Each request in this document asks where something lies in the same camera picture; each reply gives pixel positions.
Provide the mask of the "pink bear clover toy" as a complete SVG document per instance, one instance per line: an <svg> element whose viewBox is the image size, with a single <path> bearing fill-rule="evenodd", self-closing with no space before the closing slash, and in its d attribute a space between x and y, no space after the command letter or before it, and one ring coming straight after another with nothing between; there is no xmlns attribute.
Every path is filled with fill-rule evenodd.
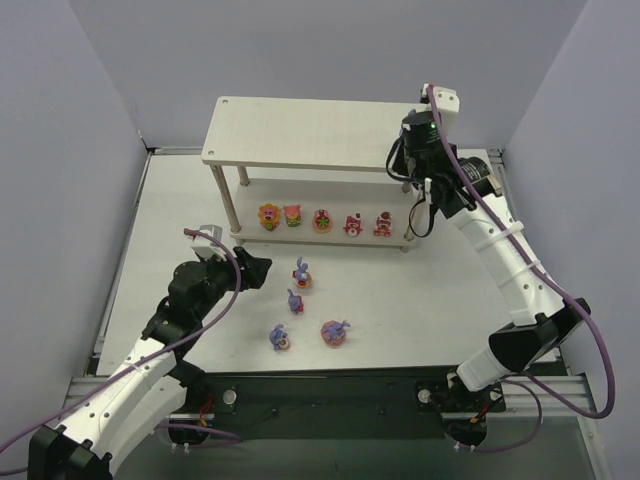
<svg viewBox="0 0 640 480"><path fill-rule="evenodd" d="M332 219L325 209L318 209L313 214L313 229L316 233L325 234L332 229Z"/></svg>

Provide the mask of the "pink bear burger toy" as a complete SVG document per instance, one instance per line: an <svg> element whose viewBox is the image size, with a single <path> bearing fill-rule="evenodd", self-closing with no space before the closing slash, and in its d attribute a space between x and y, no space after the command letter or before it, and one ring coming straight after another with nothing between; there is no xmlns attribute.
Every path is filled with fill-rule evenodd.
<svg viewBox="0 0 640 480"><path fill-rule="evenodd" d="M290 228L299 227L302 223L302 209L299 204L285 205L283 208L285 223Z"/></svg>

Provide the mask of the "red white bear toy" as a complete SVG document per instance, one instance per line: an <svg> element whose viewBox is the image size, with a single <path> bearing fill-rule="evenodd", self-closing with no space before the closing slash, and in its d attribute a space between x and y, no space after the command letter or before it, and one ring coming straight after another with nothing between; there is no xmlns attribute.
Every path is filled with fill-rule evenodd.
<svg viewBox="0 0 640 480"><path fill-rule="evenodd" d="M343 230L350 238L359 236L363 231L361 214L356 212L352 215L348 215L346 217Z"/></svg>

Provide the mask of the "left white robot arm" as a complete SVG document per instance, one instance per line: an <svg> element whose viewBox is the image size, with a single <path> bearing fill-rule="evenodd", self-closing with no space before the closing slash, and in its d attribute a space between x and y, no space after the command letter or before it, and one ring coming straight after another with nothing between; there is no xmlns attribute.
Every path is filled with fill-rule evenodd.
<svg viewBox="0 0 640 480"><path fill-rule="evenodd" d="M225 294L261 288L271 266L239 246L180 264L118 369L56 427L42 426L31 437L28 478L113 478L203 377L183 359L202 335L207 315Z"/></svg>

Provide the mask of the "orange lion toy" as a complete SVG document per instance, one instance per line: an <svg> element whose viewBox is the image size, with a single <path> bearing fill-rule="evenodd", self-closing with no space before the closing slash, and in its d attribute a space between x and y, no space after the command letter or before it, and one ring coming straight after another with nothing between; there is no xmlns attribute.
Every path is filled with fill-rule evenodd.
<svg viewBox="0 0 640 480"><path fill-rule="evenodd" d="M273 231L280 224L280 209L272 203L261 205L258 210L258 218L260 225L265 230Z"/></svg>

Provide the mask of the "red white strawberry toy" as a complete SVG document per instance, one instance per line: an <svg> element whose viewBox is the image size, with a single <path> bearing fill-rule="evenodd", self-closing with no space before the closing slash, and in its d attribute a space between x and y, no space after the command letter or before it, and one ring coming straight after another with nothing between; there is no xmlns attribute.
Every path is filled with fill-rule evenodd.
<svg viewBox="0 0 640 480"><path fill-rule="evenodd" d="M392 215L389 211L381 212L375 221L373 235L388 238L392 235Z"/></svg>

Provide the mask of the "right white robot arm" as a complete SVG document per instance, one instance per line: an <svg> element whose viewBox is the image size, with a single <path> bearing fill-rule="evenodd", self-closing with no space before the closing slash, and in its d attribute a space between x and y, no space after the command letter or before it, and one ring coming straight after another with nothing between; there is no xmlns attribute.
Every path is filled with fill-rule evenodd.
<svg viewBox="0 0 640 480"><path fill-rule="evenodd" d="M525 370L577 327L579 315L544 283L524 226L490 166L478 157L457 158L454 146L442 143L430 111L412 110L403 118L387 171L418 191L431 217L442 214L467 238L506 303L509 323L456 369L468 391Z"/></svg>

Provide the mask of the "purple bunny pink cake toy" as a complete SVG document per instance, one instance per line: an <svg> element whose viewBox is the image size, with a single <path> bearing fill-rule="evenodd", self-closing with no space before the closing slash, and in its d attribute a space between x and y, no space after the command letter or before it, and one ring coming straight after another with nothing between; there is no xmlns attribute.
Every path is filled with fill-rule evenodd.
<svg viewBox="0 0 640 480"><path fill-rule="evenodd" d="M346 340L346 329L350 326L351 324L347 321L338 322L331 320L325 322L321 328L321 337L326 344L332 347L339 347Z"/></svg>

